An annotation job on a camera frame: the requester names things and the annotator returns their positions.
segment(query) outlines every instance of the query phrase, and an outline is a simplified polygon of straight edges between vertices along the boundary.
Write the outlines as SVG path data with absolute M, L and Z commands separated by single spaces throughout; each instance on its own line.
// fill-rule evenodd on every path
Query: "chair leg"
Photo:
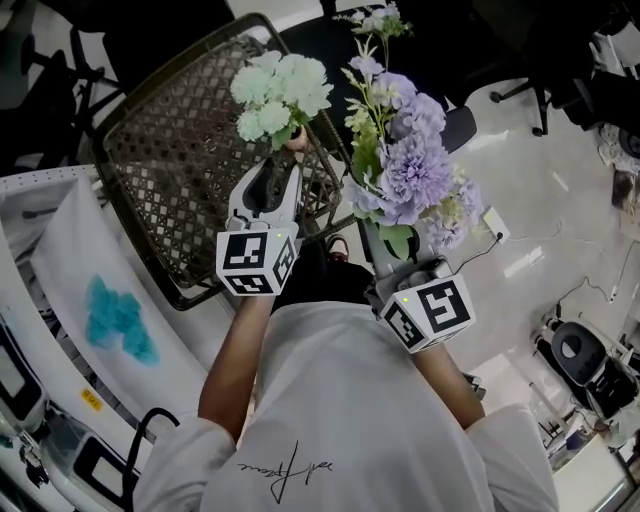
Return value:
M 547 116 L 547 110 L 549 109 L 549 103 L 547 103 L 547 97 L 544 92 L 544 87 L 540 85 L 536 85 L 534 87 L 536 91 L 536 100 L 538 101 L 538 110 L 540 112 L 540 122 L 542 123 L 542 128 L 534 128 L 532 133 L 536 137 L 542 137 L 543 135 L 547 135 L 549 133 L 549 121 Z
M 493 91 L 491 94 L 489 94 L 489 98 L 491 98 L 491 101 L 493 101 L 494 103 L 500 103 L 501 101 L 513 98 L 515 95 L 520 94 L 527 89 L 531 89 L 532 87 L 533 83 L 531 82 L 531 80 L 527 80 L 525 83 L 520 84 L 518 87 L 511 89 L 505 94 L 500 94 L 499 92 Z

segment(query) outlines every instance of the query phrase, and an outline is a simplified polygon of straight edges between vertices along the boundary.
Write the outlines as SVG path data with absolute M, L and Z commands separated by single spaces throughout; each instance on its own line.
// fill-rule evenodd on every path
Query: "black tube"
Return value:
M 133 438 L 133 443 L 131 443 L 131 450 L 129 450 L 127 464 L 124 467 L 124 472 L 122 473 L 122 499 L 124 501 L 124 512 L 133 512 L 133 467 L 135 466 L 138 458 L 138 451 L 140 450 L 140 443 L 142 442 L 144 432 L 147 430 L 149 422 L 155 416 L 164 416 L 176 427 L 180 425 L 180 422 L 173 414 L 161 407 L 154 407 L 144 418 L 142 418 L 142 421 L 138 425 L 136 435 Z

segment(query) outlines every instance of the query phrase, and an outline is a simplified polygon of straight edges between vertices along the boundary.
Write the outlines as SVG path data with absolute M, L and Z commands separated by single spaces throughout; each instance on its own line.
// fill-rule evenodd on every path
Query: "white cube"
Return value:
M 289 229 L 224 231 L 216 242 L 216 274 L 234 295 L 280 295 L 296 261 Z
M 380 316 L 411 353 L 442 343 L 476 321 L 462 276 L 396 292 Z

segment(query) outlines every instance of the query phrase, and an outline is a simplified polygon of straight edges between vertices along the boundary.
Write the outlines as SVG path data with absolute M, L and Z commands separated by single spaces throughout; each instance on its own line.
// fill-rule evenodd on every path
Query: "white fabric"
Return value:
M 237 451 L 200 419 L 159 439 L 136 512 L 557 510 L 530 413 L 509 407 L 464 432 L 370 308 L 278 311 L 258 397 Z

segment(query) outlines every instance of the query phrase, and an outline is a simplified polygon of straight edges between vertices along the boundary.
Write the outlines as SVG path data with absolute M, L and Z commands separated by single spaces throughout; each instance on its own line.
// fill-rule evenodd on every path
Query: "yellow sticker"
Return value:
M 100 400 L 96 395 L 94 395 L 91 390 L 88 388 L 84 388 L 82 390 L 82 398 L 84 398 L 87 403 L 93 407 L 96 411 L 102 409 L 102 400 Z

